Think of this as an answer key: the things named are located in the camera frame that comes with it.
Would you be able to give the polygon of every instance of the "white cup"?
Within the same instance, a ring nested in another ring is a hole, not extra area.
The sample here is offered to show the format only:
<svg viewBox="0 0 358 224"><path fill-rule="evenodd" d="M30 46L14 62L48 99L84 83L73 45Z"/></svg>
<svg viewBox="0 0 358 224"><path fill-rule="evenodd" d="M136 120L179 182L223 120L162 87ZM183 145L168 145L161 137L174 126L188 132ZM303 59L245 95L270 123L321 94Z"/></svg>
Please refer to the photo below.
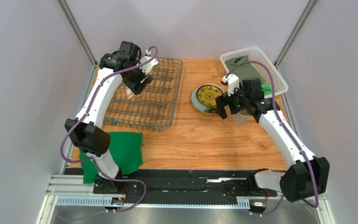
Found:
<svg viewBox="0 0 358 224"><path fill-rule="evenodd" d="M242 126L245 124L249 117L250 115L247 113L247 111L242 110L233 115L233 123L237 126Z"/></svg>

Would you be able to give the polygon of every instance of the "wire dish rack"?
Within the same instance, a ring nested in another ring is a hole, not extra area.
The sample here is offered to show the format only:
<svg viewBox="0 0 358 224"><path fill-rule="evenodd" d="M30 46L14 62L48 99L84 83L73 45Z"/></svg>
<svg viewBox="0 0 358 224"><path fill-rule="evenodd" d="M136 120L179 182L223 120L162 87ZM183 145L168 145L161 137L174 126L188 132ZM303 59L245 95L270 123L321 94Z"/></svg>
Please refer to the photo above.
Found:
<svg viewBox="0 0 358 224"><path fill-rule="evenodd" d="M158 65L149 73L154 80L141 94L127 99L125 85L117 88L104 116L104 125L147 130L165 129L172 125L183 62L174 58L156 59Z"/></svg>

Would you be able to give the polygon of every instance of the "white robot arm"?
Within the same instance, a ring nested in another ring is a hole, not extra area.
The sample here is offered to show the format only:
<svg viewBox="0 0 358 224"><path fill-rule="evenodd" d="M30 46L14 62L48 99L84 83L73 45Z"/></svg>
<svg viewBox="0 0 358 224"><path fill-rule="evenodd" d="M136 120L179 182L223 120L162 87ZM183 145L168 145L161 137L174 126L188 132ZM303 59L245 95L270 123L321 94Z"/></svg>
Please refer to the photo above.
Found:
<svg viewBox="0 0 358 224"><path fill-rule="evenodd" d="M312 172L318 194L324 193L328 180L328 161L324 157L317 158L300 141L272 98L264 98L260 79L248 78L240 83L236 75L229 74L222 78L222 83L228 87L225 94L216 98L217 114L225 119L227 105L232 114L246 110L269 133L287 164L288 170L285 173L271 170L257 172L254 176L257 187L282 192L290 202L298 201L314 195Z"/></svg>
<svg viewBox="0 0 358 224"><path fill-rule="evenodd" d="M67 119L65 123L66 130L69 132L84 114L87 115L69 136L75 146L88 157L93 157L99 168L100 177L107 175L110 178L116 178L120 175L120 169L108 151L110 136L102 130L103 118L114 92L124 81L129 95L140 94L153 80L153 77L148 74L153 66L158 64L158 61L150 56L149 50L140 60L137 60L138 53L140 54L140 48L137 45L122 42L119 51L104 55L99 64L96 82L87 101L76 119Z"/></svg>

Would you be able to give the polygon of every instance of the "green towel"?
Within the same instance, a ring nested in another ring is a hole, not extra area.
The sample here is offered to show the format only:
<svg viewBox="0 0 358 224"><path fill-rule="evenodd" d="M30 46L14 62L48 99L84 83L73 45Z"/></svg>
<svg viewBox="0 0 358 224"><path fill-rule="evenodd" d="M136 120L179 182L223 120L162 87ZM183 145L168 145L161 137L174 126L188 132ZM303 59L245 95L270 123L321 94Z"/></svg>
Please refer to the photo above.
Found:
<svg viewBox="0 0 358 224"><path fill-rule="evenodd" d="M142 152L142 133L131 132L109 132L111 137L109 151L114 162L120 167L123 175L133 173L143 164ZM80 159L87 158L83 152ZM98 172L92 161L81 163L84 170L83 183L93 183L98 178Z"/></svg>
<svg viewBox="0 0 358 224"><path fill-rule="evenodd" d="M225 61L225 64L227 68L231 70L236 65L246 61L248 61L248 56L241 56L241 57L229 59ZM264 91L264 95L266 96L272 93L271 86L268 83L266 83L264 78L259 74L259 72L255 69L255 67L252 66L252 64L245 64L243 66L240 66L236 68L232 72L232 74L236 75L239 78L239 80L243 80L245 78L250 78L250 77L259 78L262 83L262 90Z"/></svg>
<svg viewBox="0 0 358 224"><path fill-rule="evenodd" d="M265 96L273 93L273 89L266 82L262 82L262 90L263 90Z"/></svg>

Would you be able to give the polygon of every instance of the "white wall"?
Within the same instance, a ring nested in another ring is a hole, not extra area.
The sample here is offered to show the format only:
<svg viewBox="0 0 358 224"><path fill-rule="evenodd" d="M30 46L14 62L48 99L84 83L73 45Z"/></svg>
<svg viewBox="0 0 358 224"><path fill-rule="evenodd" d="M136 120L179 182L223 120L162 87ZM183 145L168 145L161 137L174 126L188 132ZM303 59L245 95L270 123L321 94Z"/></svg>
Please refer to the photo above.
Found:
<svg viewBox="0 0 358 224"><path fill-rule="evenodd" d="M0 0L0 223L35 223L91 66L54 0Z"/></svg>
<svg viewBox="0 0 358 224"><path fill-rule="evenodd" d="M336 223L358 223L358 1L319 1L281 73L303 141L330 162Z"/></svg>
<svg viewBox="0 0 358 224"><path fill-rule="evenodd" d="M68 0L96 60L121 41L160 56L219 58L258 46L275 61L307 0Z"/></svg>

